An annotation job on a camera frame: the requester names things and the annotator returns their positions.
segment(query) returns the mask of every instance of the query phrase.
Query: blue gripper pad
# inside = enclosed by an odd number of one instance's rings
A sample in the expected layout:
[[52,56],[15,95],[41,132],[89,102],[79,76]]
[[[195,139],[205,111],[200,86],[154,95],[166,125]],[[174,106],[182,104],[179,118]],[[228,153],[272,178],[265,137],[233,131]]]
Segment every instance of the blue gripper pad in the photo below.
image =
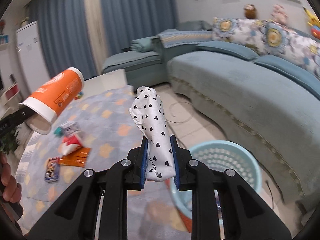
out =
[[173,160],[174,160],[174,167],[176,170],[176,176],[174,176],[174,183],[176,184],[177,189],[179,189],[180,186],[180,168],[178,165],[178,159],[177,159],[177,152],[174,147],[174,143],[173,143],[173,136],[170,137],[170,142],[171,142],[171,147],[172,147],[172,154],[173,154]]
[[142,155],[141,175],[140,175],[141,189],[144,188],[144,184],[146,183],[146,170],[147,170],[147,158],[148,158],[147,153],[148,153],[148,140],[146,140],[146,143],[144,145],[143,155]]

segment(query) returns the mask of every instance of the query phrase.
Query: pikachu plush toy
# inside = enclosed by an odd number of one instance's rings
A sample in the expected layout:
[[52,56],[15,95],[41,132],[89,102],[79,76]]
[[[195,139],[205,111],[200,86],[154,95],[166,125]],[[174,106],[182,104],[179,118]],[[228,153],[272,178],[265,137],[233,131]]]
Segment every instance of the pikachu plush toy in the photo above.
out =
[[317,39],[320,39],[320,21],[317,16],[312,15],[310,11],[306,8],[304,8],[306,14],[309,17],[308,24],[311,26],[311,33],[314,37]]

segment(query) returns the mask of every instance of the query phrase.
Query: white wrapper with black hearts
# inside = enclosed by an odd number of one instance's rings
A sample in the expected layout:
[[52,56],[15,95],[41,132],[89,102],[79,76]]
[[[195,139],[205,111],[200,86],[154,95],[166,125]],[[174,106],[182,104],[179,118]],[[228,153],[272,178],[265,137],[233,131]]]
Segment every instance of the white wrapper with black hearts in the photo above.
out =
[[176,175],[164,110],[156,90],[137,89],[137,98],[129,109],[134,122],[148,139],[146,178],[164,181]]

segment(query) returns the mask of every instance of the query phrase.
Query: white refrigerator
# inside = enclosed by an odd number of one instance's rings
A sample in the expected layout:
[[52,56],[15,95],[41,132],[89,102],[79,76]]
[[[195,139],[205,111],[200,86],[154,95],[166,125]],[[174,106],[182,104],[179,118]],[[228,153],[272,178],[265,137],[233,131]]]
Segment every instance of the white refrigerator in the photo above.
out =
[[17,44],[25,80],[32,93],[50,80],[40,43],[37,21],[17,30]]

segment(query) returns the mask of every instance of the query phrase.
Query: beige curtain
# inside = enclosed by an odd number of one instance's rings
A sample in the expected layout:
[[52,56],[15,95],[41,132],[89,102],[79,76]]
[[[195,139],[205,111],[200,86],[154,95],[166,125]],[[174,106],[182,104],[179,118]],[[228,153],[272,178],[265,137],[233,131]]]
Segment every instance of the beige curtain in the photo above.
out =
[[100,0],[84,0],[85,16],[91,51],[98,74],[101,74],[103,62],[109,57],[102,21]]

